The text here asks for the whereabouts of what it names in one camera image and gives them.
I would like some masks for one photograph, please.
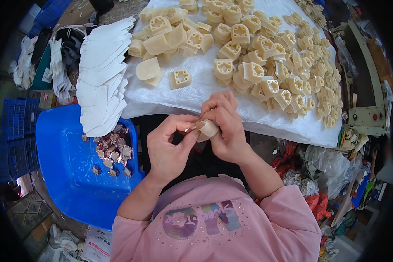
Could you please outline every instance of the woman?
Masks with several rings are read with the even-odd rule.
[[[240,167],[260,206],[241,180],[223,174],[196,176],[160,195],[184,170],[198,137],[194,130],[172,144],[174,132],[199,118],[170,115],[147,136],[151,171],[118,209],[112,262],[317,261],[321,234],[313,213],[298,187],[284,186],[246,143],[237,105],[232,92],[215,93],[200,119],[220,126],[212,151]]]

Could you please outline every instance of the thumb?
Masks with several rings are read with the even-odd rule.
[[[199,132],[198,130],[193,130],[189,134],[185,135],[182,142],[180,142],[179,145],[176,146],[176,148],[178,148],[178,150],[181,152],[189,154],[192,147],[194,147],[200,133],[201,132]]]

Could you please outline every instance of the printed graphic on sweatshirt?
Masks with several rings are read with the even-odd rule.
[[[233,231],[241,228],[233,203],[229,200],[202,205],[201,208],[187,207],[167,212],[163,217],[165,233],[175,239],[190,238],[204,223],[208,235],[220,233],[226,228]]]

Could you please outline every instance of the pink sweatshirt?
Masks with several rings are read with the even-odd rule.
[[[284,186],[260,207],[239,179],[205,175],[164,192],[154,220],[120,216],[111,262],[317,261],[320,228],[297,186]]]

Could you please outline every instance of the woman's left hand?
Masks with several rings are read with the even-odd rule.
[[[199,118],[190,115],[169,115],[147,136],[151,170],[148,175],[166,186],[185,169],[189,152],[197,141],[199,131],[185,135],[178,145],[172,144],[173,134],[193,128]]]

